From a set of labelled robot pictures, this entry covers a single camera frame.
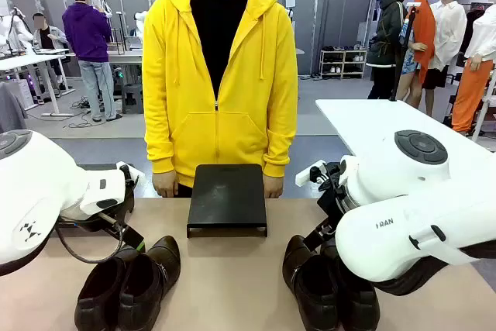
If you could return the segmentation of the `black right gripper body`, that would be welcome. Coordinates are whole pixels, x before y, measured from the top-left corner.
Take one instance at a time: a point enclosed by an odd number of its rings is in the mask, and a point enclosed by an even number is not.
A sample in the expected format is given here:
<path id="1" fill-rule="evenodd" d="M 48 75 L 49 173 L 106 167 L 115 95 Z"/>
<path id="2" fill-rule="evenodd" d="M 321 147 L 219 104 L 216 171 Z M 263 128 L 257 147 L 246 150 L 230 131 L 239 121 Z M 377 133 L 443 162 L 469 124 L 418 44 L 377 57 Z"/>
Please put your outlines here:
<path id="1" fill-rule="evenodd" d="M 348 211 L 345 203 L 347 193 L 343 186 L 339 185 L 339 177 L 342 174 L 342 164 L 338 162 L 324 163 L 325 171 L 322 173 L 325 180 L 319 185 L 322 195 L 317 201 L 318 206 L 327 215 L 325 224 L 334 231 L 342 217 Z"/>

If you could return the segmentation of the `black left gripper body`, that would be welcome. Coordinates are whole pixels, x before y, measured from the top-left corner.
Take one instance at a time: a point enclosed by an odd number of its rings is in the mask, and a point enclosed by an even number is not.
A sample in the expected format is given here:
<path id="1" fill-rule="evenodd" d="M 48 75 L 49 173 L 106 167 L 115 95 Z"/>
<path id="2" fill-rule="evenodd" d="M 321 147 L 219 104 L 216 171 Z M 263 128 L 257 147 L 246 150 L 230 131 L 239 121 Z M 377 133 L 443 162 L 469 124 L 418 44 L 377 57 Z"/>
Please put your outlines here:
<path id="1" fill-rule="evenodd" d="M 124 217 L 134 209 L 136 169 L 131 164 L 68 164 L 57 171 L 63 205 L 57 225 L 103 229 L 100 212 Z"/>

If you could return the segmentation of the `person's right hand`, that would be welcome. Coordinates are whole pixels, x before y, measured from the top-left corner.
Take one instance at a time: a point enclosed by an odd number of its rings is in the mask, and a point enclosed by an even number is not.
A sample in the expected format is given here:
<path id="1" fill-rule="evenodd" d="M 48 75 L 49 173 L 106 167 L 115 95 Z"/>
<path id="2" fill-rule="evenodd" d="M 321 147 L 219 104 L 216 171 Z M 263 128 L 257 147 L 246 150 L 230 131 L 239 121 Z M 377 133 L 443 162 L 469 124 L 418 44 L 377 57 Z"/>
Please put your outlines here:
<path id="1" fill-rule="evenodd" d="M 152 183 L 156 193 L 162 198 L 173 198 L 178 194 L 177 174 L 175 171 L 153 173 Z"/>

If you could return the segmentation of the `person's left hand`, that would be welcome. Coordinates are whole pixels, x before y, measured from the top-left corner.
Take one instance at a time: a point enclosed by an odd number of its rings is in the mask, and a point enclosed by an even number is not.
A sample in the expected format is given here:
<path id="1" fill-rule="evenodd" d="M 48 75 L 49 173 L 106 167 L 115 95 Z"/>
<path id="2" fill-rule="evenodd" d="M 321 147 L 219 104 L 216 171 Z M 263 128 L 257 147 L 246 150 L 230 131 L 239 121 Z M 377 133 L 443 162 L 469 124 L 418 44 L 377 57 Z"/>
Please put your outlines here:
<path id="1" fill-rule="evenodd" d="M 284 179 L 263 175 L 263 190 L 265 198 L 279 198 L 283 194 Z"/>

